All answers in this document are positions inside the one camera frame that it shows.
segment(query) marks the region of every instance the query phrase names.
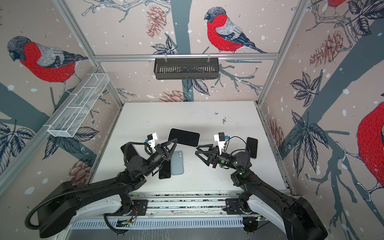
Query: black smartphone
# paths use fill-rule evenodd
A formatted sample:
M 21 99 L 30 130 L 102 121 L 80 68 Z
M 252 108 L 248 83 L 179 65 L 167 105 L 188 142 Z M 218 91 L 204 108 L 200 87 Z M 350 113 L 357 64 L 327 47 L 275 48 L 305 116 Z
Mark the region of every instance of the black smartphone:
M 124 144 L 123 146 L 120 147 L 123 154 L 124 154 L 125 145 L 127 145 L 127 144 Z M 129 162 L 131 160 L 131 158 L 136 156 L 136 155 L 139 155 L 139 154 L 136 152 L 136 149 L 133 147 L 133 145 L 132 144 L 128 145 L 127 161 Z
M 197 132 L 172 128 L 169 132 L 168 141 L 174 138 L 178 139 L 177 144 L 197 147 L 199 145 L 200 134 Z
M 257 143 L 258 143 L 257 139 L 251 138 L 251 137 L 247 138 L 247 146 L 249 147 L 251 158 L 256 158 L 257 156 Z
M 164 160 L 161 165 L 162 167 L 159 170 L 159 179 L 170 178 L 170 160 Z

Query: white mesh basket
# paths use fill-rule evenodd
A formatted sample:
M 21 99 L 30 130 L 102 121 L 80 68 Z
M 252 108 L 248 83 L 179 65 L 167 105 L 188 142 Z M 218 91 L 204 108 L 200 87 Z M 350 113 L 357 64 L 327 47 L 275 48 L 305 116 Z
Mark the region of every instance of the white mesh basket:
M 93 73 L 88 76 L 84 86 L 74 94 L 68 106 L 49 127 L 48 132 L 54 137 L 73 137 L 109 83 L 105 73 Z

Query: smartphone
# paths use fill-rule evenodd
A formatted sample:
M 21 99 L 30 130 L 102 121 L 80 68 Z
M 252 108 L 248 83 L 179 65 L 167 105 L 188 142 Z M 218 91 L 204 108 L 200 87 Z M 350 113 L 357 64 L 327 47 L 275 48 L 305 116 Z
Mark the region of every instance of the smartphone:
M 172 128 L 169 132 L 168 141 L 174 138 L 178 139 L 177 144 L 197 147 L 199 145 L 200 134 L 197 132 Z
M 251 158 L 256 158 L 257 156 L 257 143 L 258 143 L 257 139 L 251 138 L 251 137 L 247 138 L 247 146 L 249 147 Z
M 159 179 L 170 178 L 170 161 L 164 160 L 161 165 L 162 167 L 159 170 Z
M 127 144 L 124 144 L 123 146 L 120 147 L 123 154 L 124 154 L 125 145 L 127 145 Z M 127 161 L 129 162 L 132 157 L 137 156 L 137 155 L 139 155 L 139 154 L 137 153 L 137 151 L 133 147 L 133 145 L 132 144 L 129 145 L 128 150 L 127 150 Z

